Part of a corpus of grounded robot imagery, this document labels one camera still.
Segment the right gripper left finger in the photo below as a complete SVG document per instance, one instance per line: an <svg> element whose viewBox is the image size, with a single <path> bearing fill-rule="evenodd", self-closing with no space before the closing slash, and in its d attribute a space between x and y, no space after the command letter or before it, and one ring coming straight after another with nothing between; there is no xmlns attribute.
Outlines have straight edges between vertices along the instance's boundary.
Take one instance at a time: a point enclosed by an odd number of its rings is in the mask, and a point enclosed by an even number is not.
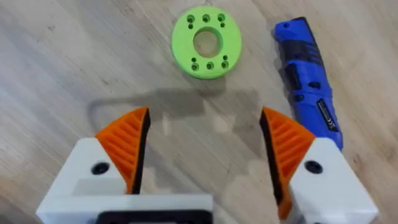
<svg viewBox="0 0 398 224"><path fill-rule="evenodd" d="M140 107L116 119L95 137L79 139L49 194L139 194L149 128L149 108Z"/></svg>

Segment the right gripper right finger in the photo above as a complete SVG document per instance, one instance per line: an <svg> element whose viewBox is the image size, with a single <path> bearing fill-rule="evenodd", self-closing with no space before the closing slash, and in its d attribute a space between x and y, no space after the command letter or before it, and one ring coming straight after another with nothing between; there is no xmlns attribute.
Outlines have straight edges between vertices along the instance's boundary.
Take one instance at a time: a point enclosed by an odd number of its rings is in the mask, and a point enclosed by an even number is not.
<svg viewBox="0 0 398 224"><path fill-rule="evenodd" d="M337 145L268 107L259 120L281 223L372 223L379 209Z"/></svg>

